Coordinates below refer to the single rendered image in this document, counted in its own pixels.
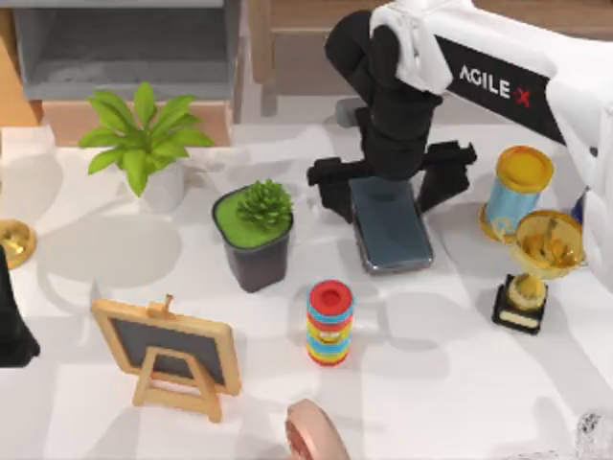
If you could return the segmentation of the dark smartphone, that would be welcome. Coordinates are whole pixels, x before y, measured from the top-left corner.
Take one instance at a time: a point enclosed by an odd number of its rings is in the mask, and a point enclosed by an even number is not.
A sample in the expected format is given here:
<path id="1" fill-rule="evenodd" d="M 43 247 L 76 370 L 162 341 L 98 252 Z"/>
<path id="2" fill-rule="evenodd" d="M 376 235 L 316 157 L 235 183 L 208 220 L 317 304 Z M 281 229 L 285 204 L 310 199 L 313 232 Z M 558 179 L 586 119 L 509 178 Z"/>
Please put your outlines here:
<path id="1" fill-rule="evenodd" d="M 429 267 L 434 259 L 408 181 L 349 181 L 353 227 L 365 270 L 376 276 Z"/>

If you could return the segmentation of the blue can with yellow lid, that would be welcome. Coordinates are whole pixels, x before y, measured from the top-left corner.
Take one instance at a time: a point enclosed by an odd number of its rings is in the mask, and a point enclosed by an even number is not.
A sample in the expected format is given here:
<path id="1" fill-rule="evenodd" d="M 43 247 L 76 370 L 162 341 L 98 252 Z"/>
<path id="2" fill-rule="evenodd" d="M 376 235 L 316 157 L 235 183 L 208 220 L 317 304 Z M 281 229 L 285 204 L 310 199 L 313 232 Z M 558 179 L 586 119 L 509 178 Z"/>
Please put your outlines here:
<path id="1" fill-rule="evenodd" d="M 513 146 L 498 157 L 488 201 L 480 210 L 482 231 L 496 242 L 510 242 L 518 222 L 528 215 L 549 185 L 554 164 L 542 151 Z"/>

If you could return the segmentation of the green plant in black pot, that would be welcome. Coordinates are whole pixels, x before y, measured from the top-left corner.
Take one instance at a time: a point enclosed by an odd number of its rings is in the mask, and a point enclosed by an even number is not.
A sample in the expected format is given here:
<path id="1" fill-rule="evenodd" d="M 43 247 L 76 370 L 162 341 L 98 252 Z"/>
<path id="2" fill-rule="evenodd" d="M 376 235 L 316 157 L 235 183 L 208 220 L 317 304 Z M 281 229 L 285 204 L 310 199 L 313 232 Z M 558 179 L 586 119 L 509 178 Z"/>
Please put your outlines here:
<path id="1" fill-rule="evenodd" d="M 285 277 L 293 201 L 282 184 L 268 178 L 229 192 L 216 200 L 212 218 L 244 291 L 257 292 Z"/>

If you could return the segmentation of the gold trophy on black base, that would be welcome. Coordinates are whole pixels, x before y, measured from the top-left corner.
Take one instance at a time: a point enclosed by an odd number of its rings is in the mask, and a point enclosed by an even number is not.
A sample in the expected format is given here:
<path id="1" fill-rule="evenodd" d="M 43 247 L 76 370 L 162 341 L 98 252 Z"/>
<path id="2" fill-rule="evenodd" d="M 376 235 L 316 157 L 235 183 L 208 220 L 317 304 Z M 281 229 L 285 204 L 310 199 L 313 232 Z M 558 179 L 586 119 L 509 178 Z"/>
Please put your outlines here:
<path id="1" fill-rule="evenodd" d="M 547 283 L 562 278 L 584 261 L 582 226 L 554 210 L 533 211 L 512 225 L 507 218 L 491 222 L 521 271 L 499 286 L 492 321 L 525 334 L 540 332 L 548 298 Z"/>

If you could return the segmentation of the stack of coloured rings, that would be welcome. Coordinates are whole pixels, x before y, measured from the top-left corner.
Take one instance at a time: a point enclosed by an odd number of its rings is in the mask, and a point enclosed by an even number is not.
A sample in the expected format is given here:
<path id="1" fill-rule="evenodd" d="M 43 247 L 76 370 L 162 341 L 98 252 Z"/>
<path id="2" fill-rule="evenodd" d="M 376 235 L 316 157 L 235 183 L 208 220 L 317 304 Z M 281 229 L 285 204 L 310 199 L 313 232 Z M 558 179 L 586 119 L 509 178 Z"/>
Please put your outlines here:
<path id="1" fill-rule="evenodd" d="M 310 291 L 306 304 L 306 348 L 322 366 L 335 366 L 348 355 L 352 340 L 354 297 L 344 283 L 327 279 Z"/>

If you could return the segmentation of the leafy plant in white pot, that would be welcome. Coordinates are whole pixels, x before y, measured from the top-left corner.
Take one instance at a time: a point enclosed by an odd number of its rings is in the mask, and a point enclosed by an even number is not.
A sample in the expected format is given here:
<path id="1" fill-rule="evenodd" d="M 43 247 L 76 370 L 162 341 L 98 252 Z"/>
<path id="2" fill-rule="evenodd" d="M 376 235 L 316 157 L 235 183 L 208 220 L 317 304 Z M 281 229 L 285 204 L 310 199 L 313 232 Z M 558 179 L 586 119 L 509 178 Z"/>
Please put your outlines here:
<path id="1" fill-rule="evenodd" d="M 115 166 L 143 208 L 153 213 L 174 210 L 186 191 L 181 161 L 189 156 L 188 149 L 214 144 L 196 127 L 200 119 L 191 113 L 194 100 L 180 95 L 158 106 L 146 81 L 137 87 L 132 107 L 114 92 L 94 92 L 87 101 L 100 125 L 83 134 L 78 146 L 102 151 L 91 159 L 88 173 Z"/>

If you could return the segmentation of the wooden framed blackboard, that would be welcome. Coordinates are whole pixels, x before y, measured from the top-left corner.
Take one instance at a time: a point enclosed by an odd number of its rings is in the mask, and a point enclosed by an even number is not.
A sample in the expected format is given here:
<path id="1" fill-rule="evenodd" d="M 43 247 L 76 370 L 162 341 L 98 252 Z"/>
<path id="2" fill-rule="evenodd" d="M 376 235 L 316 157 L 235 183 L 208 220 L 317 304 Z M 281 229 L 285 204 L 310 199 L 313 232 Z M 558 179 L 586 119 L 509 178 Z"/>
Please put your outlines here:
<path id="1" fill-rule="evenodd" d="M 132 402 L 206 415 L 219 423 L 221 394 L 241 389 L 232 328 L 170 311 L 171 295 L 145 307 L 106 299 L 91 311 L 120 369 L 136 375 Z"/>

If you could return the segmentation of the pink round roll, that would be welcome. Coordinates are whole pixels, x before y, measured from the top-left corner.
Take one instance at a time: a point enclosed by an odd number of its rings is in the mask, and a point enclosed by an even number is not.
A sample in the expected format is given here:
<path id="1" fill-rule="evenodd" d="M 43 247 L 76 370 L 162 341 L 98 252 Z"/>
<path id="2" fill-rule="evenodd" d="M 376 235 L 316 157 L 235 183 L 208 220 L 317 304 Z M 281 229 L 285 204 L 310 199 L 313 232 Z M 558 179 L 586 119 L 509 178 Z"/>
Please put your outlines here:
<path id="1" fill-rule="evenodd" d="M 290 405 L 284 426 L 290 460 L 351 460 L 334 423 L 317 403 L 303 399 Z"/>

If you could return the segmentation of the grey cabinet with dark inside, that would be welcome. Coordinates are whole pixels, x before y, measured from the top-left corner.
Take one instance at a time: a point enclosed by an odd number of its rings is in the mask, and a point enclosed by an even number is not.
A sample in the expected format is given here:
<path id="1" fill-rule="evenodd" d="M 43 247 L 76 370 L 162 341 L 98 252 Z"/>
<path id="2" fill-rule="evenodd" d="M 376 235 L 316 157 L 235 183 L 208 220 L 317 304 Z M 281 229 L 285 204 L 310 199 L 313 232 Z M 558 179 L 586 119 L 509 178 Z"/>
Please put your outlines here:
<path id="1" fill-rule="evenodd" d="M 0 0 L 12 10 L 25 95 L 227 100 L 235 86 L 240 0 Z"/>

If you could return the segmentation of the clear glass object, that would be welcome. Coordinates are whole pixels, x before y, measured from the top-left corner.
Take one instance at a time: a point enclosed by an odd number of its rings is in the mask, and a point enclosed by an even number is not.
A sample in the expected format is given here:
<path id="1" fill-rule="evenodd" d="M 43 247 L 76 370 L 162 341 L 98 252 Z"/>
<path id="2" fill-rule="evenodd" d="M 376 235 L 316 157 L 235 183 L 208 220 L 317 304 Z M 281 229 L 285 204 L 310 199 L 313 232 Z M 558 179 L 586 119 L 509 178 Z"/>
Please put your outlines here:
<path id="1" fill-rule="evenodd" d="M 579 418 L 576 433 L 578 460 L 613 460 L 613 415 L 586 412 Z"/>

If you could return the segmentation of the gold trophy cup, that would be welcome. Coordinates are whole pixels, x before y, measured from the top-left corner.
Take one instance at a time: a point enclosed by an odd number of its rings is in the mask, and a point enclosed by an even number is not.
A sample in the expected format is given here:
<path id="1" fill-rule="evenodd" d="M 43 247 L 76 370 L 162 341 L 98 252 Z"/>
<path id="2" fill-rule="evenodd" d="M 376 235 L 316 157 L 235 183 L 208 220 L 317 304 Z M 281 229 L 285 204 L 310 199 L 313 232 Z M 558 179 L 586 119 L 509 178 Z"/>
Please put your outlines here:
<path id="1" fill-rule="evenodd" d="M 0 218 L 0 243 L 9 269 L 26 263 L 36 248 L 36 233 L 27 223 L 11 218 Z"/>

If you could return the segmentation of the wooden side cupboard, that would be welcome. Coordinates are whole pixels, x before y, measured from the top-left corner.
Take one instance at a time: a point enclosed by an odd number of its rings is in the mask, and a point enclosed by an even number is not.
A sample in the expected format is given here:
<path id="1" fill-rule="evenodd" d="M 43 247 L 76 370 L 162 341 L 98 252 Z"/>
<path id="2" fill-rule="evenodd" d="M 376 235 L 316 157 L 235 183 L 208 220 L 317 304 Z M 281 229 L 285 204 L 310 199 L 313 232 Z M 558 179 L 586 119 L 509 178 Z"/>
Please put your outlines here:
<path id="1" fill-rule="evenodd" d="M 38 127 L 41 101 L 23 93 L 12 10 L 0 8 L 0 127 Z"/>

